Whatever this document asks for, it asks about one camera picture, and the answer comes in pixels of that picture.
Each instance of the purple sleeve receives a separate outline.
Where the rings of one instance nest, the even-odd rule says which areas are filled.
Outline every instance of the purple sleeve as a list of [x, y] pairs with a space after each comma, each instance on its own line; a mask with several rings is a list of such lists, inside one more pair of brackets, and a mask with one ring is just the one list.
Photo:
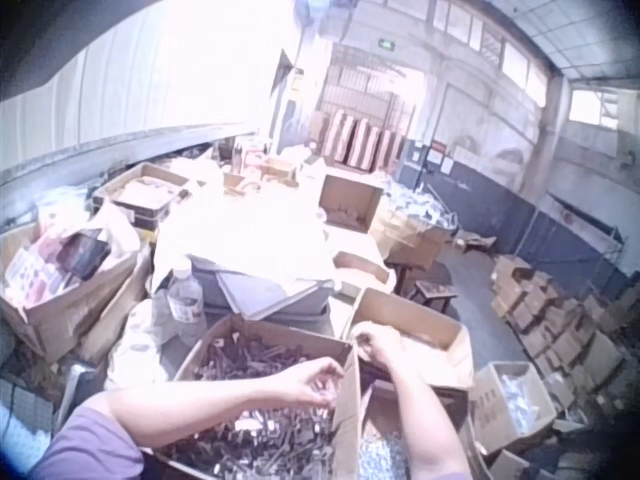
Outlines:
[[116, 422], [78, 407], [31, 471], [34, 479], [138, 478], [142, 453]]
[[437, 480], [473, 480], [471, 475], [468, 473], [447, 473], [441, 477], [438, 477]]

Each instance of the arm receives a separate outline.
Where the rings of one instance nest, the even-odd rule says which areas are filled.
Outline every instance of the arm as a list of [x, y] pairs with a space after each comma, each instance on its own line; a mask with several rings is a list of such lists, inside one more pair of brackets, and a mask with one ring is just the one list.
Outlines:
[[353, 335], [366, 356], [382, 363], [391, 374], [411, 477], [431, 480], [450, 473], [468, 474], [464, 449], [447, 412], [404, 351], [400, 334], [391, 327], [363, 322], [356, 325]]
[[329, 378], [342, 375], [334, 360], [321, 358], [253, 380], [169, 382], [102, 392], [83, 405], [113, 419], [136, 445], [158, 448], [234, 419], [245, 410], [330, 408], [335, 392], [327, 388]]

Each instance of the table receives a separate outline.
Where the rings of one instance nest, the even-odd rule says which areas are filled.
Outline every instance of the table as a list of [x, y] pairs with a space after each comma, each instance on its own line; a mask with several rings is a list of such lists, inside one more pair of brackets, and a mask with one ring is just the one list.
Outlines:
[[422, 297], [424, 300], [420, 302], [420, 304], [429, 308], [431, 308], [431, 305], [433, 305], [434, 302], [442, 300], [440, 312], [445, 313], [451, 303], [451, 300], [457, 296], [457, 292], [451, 286], [438, 285], [425, 280], [418, 280], [411, 292], [411, 295], [409, 295], [409, 300], [416, 300], [419, 297]]

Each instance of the forearm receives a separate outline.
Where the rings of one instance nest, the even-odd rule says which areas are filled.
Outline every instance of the forearm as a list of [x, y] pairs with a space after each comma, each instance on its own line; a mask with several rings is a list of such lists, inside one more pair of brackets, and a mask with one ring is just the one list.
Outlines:
[[102, 392], [84, 403], [113, 418], [141, 447], [158, 448], [245, 410], [284, 406], [265, 379], [169, 382]]
[[433, 389], [403, 355], [389, 365], [413, 478], [468, 472], [458, 435]]

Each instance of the small wooden stool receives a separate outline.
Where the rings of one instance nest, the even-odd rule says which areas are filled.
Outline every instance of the small wooden stool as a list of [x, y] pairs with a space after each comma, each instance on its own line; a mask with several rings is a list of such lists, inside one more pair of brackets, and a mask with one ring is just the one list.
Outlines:
[[429, 308], [432, 308], [431, 305], [433, 304], [433, 302], [442, 300], [440, 312], [445, 313], [447, 311], [447, 307], [451, 303], [451, 300], [456, 298], [458, 294], [453, 289], [453, 287], [438, 285], [435, 283], [426, 282], [424, 280], [418, 280], [415, 287], [413, 288], [413, 292], [411, 292], [411, 295], [409, 295], [409, 300], [416, 300], [420, 296], [422, 296], [424, 300], [418, 303]]
[[402, 296], [402, 287], [404, 287], [404, 282], [407, 279], [407, 272], [409, 270], [413, 270], [414, 268], [423, 270], [423, 268], [418, 265], [410, 265], [408, 263], [385, 262], [385, 265], [389, 268], [393, 268], [396, 271], [396, 288], [394, 288], [393, 293], [399, 296]]

